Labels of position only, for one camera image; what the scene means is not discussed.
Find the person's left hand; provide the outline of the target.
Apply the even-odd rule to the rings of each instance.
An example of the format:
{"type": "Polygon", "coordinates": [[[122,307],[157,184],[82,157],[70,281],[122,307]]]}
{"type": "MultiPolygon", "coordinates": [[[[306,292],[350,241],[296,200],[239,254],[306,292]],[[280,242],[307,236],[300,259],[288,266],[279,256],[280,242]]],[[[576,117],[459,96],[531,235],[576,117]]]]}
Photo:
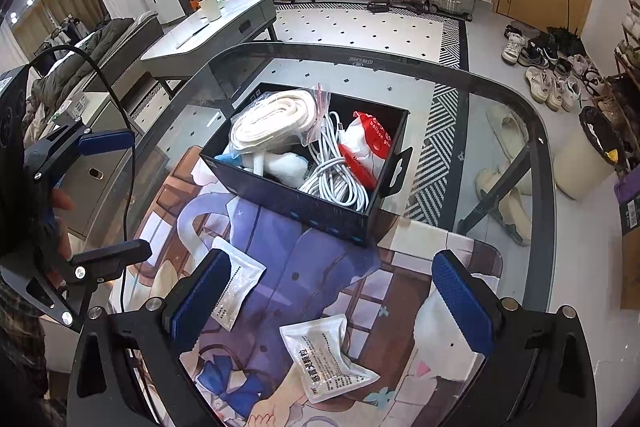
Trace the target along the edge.
{"type": "MultiPolygon", "coordinates": [[[[72,211],[75,209],[75,203],[63,190],[54,188],[51,192],[52,207],[58,210],[72,211]]],[[[54,216],[56,225],[58,226],[58,253],[66,260],[70,260],[73,256],[72,247],[70,247],[70,239],[68,238],[68,228],[63,218],[54,216]]]]}

